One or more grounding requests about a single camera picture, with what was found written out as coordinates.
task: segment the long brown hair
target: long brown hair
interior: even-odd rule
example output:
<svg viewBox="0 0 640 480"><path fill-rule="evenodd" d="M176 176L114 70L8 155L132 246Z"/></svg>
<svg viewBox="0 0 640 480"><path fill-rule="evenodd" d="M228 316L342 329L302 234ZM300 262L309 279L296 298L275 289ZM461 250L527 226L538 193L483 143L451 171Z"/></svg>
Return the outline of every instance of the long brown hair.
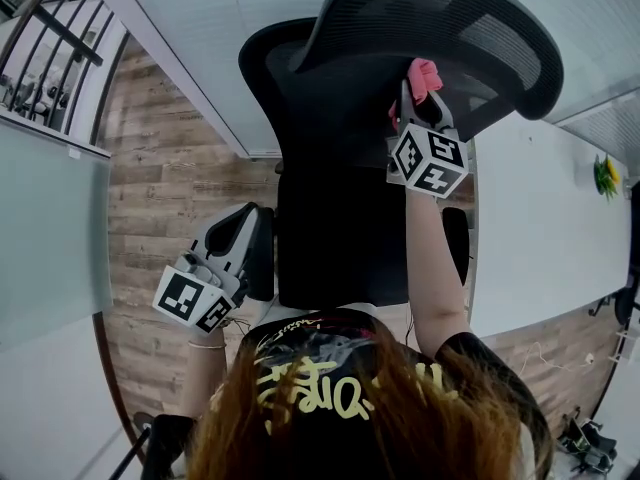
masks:
<svg viewBox="0 0 640 480"><path fill-rule="evenodd" d="M442 379L421 375L382 324L376 326L376 380L359 372L372 411L372 428L386 471L403 478L492 479L514 477L521 424L535 425L515 403L517 395L468 358L444 351ZM294 363L279 381L265 431L258 403L256 350L243 347L199 424L190 454L190 480L301 477L293 466L308 452L292 435L289 393ZM551 442L537 450L537 476L549 469Z"/></svg>

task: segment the yellow object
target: yellow object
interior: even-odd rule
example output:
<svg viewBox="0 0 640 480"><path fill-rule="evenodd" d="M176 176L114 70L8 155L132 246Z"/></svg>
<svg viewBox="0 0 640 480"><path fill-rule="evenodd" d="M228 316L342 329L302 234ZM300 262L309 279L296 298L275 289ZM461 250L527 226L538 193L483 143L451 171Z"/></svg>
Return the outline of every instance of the yellow object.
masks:
<svg viewBox="0 0 640 480"><path fill-rule="evenodd" d="M611 174L611 179L613 180L613 182L620 183L620 176L618 174L618 171L616 171L616 168L613 166L611 158L607 158L607 170L609 171L609 174Z"/></svg>

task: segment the pink object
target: pink object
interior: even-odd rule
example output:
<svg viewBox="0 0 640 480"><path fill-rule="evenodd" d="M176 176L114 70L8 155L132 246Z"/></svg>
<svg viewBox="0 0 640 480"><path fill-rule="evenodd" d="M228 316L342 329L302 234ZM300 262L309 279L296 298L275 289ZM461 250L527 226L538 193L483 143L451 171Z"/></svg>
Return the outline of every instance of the pink object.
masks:
<svg viewBox="0 0 640 480"><path fill-rule="evenodd" d="M437 91L442 89L442 79L438 76L438 68L436 63L431 60L413 59L407 72L409 84L411 85L411 94L416 105L420 105L427 99L429 91ZM396 121L396 102L393 102L389 109L389 117L393 127L397 130L398 123Z"/></svg>

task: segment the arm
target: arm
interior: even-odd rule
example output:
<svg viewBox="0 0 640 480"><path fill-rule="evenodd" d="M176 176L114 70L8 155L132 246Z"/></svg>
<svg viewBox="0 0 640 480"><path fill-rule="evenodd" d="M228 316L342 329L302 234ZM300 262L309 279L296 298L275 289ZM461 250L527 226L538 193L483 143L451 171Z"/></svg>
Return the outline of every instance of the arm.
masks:
<svg viewBox="0 0 640 480"><path fill-rule="evenodd" d="M206 347L223 347L222 329L209 336L192 335L191 343ZM182 386L178 415L199 418L207 409L210 398L222 384L227 373L227 359L223 348L197 348L189 345L187 373Z"/></svg>
<svg viewBox="0 0 640 480"><path fill-rule="evenodd" d="M435 357L447 339L470 328L438 205L414 190L407 190L407 271L418 346Z"/></svg>

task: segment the person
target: person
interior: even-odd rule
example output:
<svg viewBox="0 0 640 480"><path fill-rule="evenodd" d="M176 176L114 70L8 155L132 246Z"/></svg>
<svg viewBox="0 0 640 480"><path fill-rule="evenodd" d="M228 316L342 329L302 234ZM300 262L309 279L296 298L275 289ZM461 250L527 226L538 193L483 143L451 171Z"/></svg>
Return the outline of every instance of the person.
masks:
<svg viewBox="0 0 640 480"><path fill-rule="evenodd" d="M224 342L192 342L180 415L155 419L143 479L176 474L185 450L191 480L545 478L547 423L471 332L435 199L407 191L406 233L420 353L367 305L273 306L210 399Z"/></svg>

